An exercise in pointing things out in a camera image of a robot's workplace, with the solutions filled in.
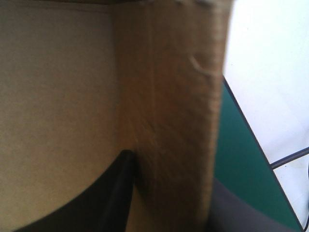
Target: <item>black cable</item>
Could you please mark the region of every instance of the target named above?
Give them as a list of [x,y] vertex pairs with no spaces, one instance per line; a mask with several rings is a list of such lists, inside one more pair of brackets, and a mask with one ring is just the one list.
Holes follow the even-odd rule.
[[307,223],[306,223],[306,226],[304,228],[304,231],[306,231],[308,229],[308,226],[309,226],[309,216],[308,216]]

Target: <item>brown cardboard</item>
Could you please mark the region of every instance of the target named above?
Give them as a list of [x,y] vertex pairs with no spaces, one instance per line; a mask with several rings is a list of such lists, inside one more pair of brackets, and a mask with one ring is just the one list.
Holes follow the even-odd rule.
[[203,231],[211,196],[228,0],[113,6],[119,147],[138,154],[127,231]]
[[0,0],[0,232],[66,204],[118,153],[107,10]]
[[229,9],[0,0],[0,232],[66,204],[122,149],[139,163],[127,231],[202,231]]

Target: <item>white surface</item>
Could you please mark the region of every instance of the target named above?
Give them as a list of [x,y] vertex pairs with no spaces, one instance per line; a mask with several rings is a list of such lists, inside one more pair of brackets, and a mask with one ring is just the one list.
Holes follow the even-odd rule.
[[274,170],[303,227],[309,214],[308,164],[309,156],[304,156]]
[[[309,1],[236,0],[225,78],[269,163],[309,146]],[[309,157],[275,171],[300,222]]]

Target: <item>black object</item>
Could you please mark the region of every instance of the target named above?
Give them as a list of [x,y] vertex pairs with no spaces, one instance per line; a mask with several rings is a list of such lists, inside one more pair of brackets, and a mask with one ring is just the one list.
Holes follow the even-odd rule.
[[289,156],[286,156],[276,162],[273,162],[272,164],[270,164],[271,168],[272,169],[276,169],[276,168],[279,168],[295,159],[298,159],[298,158],[301,158],[305,155],[308,155],[309,154],[309,147],[305,148],[305,149],[302,149],[300,151],[297,151]]
[[134,154],[124,150],[78,197],[16,232],[124,232],[134,172]]

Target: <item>beige cardboard wall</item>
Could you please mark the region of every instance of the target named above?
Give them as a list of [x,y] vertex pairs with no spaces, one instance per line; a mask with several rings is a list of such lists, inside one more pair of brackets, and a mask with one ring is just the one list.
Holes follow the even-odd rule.
[[105,6],[0,0],[0,232],[62,206],[114,159],[113,60]]
[[229,0],[113,7],[119,146],[138,155],[128,232],[204,231]]

